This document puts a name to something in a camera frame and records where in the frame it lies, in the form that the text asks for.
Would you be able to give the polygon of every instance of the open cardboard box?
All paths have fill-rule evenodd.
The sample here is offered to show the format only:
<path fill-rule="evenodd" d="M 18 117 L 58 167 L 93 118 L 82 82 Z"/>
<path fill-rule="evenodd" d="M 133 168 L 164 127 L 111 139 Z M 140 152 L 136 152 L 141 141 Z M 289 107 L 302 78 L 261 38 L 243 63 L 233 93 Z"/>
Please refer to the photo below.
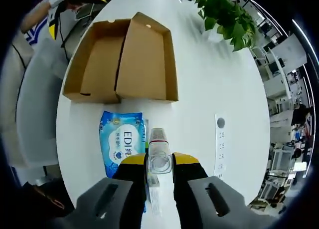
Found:
<path fill-rule="evenodd" d="M 76 102 L 178 101 L 171 32 L 138 12 L 94 23 L 71 61 L 63 95 Z"/>

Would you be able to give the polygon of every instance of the plastic bottle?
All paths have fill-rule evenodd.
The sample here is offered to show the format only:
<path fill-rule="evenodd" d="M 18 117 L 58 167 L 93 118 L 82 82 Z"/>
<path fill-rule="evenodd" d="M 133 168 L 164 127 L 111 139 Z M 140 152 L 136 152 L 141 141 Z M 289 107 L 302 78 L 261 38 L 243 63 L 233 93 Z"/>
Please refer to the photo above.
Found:
<path fill-rule="evenodd" d="M 171 172 L 172 157 L 163 128 L 152 128 L 149 143 L 148 170 L 154 174 Z"/>

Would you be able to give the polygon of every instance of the black cable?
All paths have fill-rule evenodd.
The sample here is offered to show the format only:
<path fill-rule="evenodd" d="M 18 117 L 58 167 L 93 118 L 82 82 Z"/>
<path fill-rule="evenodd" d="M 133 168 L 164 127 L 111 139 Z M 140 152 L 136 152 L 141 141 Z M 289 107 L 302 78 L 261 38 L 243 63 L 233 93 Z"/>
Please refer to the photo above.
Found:
<path fill-rule="evenodd" d="M 21 56 L 19 50 L 17 50 L 17 48 L 14 46 L 13 43 L 12 43 L 11 45 L 12 45 L 12 47 L 15 49 L 15 51 L 17 52 L 17 54 L 19 55 L 19 58 L 20 58 L 21 63 L 22 63 L 22 65 L 23 65 L 23 67 L 24 67 L 24 70 L 26 71 L 26 66 L 25 66 L 24 60 L 23 60 L 23 58 L 22 58 L 22 56 Z"/>
<path fill-rule="evenodd" d="M 61 40 L 62 40 L 62 47 L 64 49 L 64 53 L 65 53 L 65 58 L 66 60 L 68 61 L 68 63 L 70 62 L 69 58 L 68 58 L 68 54 L 66 52 L 66 49 L 65 49 L 65 42 L 64 42 L 64 39 L 63 39 L 63 36 L 62 36 L 62 31 L 61 31 L 61 18 L 59 17 L 59 30 L 60 30 L 60 35 L 61 35 Z"/>
<path fill-rule="evenodd" d="M 75 30 L 75 28 L 78 26 L 78 24 L 80 24 L 82 22 L 82 19 L 80 19 L 79 21 L 77 21 L 75 23 L 75 25 L 71 28 L 70 32 L 68 33 L 68 35 L 65 37 L 64 39 L 64 43 L 61 45 L 61 47 L 65 47 L 66 42 L 68 41 L 69 37 L 72 35 L 73 31 Z"/>
<path fill-rule="evenodd" d="M 19 86 L 19 89 L 18 89 L 18 95 L 17 95 L 17 98 L 16 98 L 16 103 L 15 103 L 15 117 L 14 117 L 14 121 L 16 122 L 16 110 L 17 110 L 17 107 L 18 107 L 18 100 L 19 100 L 19 96 L 20 96 L 20 91 L 21 91 L 21 87 L 22 87 L 22 83 L 23 83 L 23 80 L 24 80 L 24 76 L 25 76 L 25 72 L 26 72 L 26 65 L 24 63 L 24 60 L 19 52 L 19 50 L 17 50 L 17 48 L 14 46 L 14 44 L 12 43 L 11 44 L 12 47 L 15 49 L 15 51 L 17 52 L 17 54 L 19 55 L 19 58 L 21 60 L 21 63 L 23 65 L 23 68 L 24 68 L 24 72 L 23 72 L 23 76 L 22 76 L 22 80 L 21 80 L 21 83 L 20 83 L 20 86 Z"/>

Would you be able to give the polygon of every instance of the wet wipes package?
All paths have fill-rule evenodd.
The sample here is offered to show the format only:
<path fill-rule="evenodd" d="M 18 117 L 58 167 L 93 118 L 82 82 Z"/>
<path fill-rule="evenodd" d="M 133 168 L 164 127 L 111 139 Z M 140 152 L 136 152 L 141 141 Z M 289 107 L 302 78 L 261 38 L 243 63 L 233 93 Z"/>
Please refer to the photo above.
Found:
<path fill-rule="evenodd" d="M 142 113 L 104 111 L 100 122 L 100 144 L 106 176 L 111 178 L 121 161 L 145 152 L 145 128 Z"/>

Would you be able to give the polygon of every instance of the table surface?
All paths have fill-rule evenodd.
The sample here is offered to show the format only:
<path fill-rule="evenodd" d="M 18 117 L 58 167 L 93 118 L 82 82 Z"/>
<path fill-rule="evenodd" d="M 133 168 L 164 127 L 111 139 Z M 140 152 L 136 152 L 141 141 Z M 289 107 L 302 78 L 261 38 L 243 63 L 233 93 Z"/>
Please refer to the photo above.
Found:
<path fill-rule="evenodd" d="M 225 115 L 228 151 L 223 180 L 250 203 L 266 170 L 270 123 L 263 83 L 249 49 L 232 52 L 225 41 L 208 42 L 199 30 L 203 20 L 189 1 L 112 0 L 94 21 L 132 18 L 138 11 L 171 30 L 179 101 L 124 99 L 117 105 L 84 104 L 73 103 L 61 93 L 57 152 L 73 204 L 106 176 L 99 141 L 104 110 L 142 112 L 150 128 L 165 129 L 172 152 L 196 157 L 208 176 L 213 176 L 215 166 L 215 114 Z"/>

